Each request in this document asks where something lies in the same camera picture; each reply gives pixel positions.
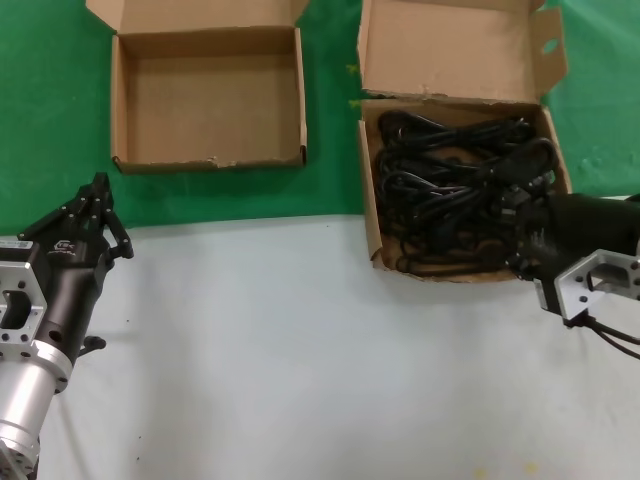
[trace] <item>white tabletop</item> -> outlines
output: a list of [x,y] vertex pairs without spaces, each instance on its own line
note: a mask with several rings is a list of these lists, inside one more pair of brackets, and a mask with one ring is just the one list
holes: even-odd
[[[640,362],[567,331],[531,284],[375,271],[359,217],[131,233],[43,480],[640,475]],[[631,301],[595,313],[640,332]]]

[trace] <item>coiled cable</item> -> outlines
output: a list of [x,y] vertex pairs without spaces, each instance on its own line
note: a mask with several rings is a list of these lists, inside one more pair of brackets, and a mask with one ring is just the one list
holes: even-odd
[[[380,116],[381,230],[400,242],[396,269],[417,276],[495,272],[517,251],[516,204],[547,195],[558,156],[522,118],[450,128],[413,113]],[[462,149],[468,162],[450,154]]]

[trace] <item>box flap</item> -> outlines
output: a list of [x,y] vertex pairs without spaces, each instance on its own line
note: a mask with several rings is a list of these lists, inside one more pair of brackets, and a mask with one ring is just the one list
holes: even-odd
[[293,26],[308,0],[86,0],[119,33]]
[[543,4],[364,0],[363,88],[389,96],[537,103],[567,72],[559,9],[537,11]]

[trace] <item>green cloth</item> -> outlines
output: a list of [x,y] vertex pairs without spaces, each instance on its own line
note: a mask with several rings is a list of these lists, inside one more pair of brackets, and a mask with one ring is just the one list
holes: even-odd
[[[361,0],[311,0],[300,20],[304,169],[120,175],[109,154],[111,30],[84,0],[0,3],[0,234],[72,197],[96,171],[129,226],[362,212],[356,143]],[[547,99],[575,189],[640,191],[640,4],[564,0],[571,73]]]

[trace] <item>open cardboard box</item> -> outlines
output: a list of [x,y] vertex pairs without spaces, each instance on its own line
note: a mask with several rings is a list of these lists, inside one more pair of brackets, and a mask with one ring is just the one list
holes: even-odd
[[87,0],[113,39],[123,173],[303,165],[307,0]]
[[[527,118],[556,146],[556,190],[571,191],[551,114],[540,105],[540,97],[567,74],[560,10],[540,10],[543,4],[364,0],[358,42],[363,88],[396,98],[364,101],[359,124],[367,241],[374,267],[395,271],[401,254],[398,241],[380,231],[374,193],[374,162],[382,147],[377,121],[388,110],[407,110],[452,127]],[[434,280],[512,278],[504,270]]]

